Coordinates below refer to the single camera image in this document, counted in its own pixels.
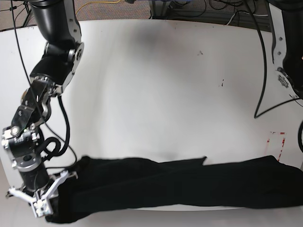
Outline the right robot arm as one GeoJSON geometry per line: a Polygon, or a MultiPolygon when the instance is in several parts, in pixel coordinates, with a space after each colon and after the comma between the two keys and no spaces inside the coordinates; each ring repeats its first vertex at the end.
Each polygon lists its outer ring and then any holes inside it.
{"type": "Polygon", "coordinates": [[[72,0],[31,0],[37,26],[46,40],[44,54],[30,74],[29,88],[21,98],[11,125],[3,130],[1,144],[12,167],[20,173],[23,187],[10,188],[9,197],[18,197],[42,212],[57,207],[59,186],[72,174],[64,167],[49,175],[45,162],[62,156],[70,148],[70,126],[65,138],[43,136],[41,125],[51,116],[50,101],[62,100],[84,51],[81,29],[72,0]]]}

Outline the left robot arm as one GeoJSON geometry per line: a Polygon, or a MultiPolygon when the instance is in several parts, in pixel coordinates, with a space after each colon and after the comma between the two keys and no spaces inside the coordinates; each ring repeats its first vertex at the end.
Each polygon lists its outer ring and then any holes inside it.
{"type": "Polygon", "coordinates": [[[272,61],[281,85],[303,98],[303,2],[268,0],[272,61]]]}

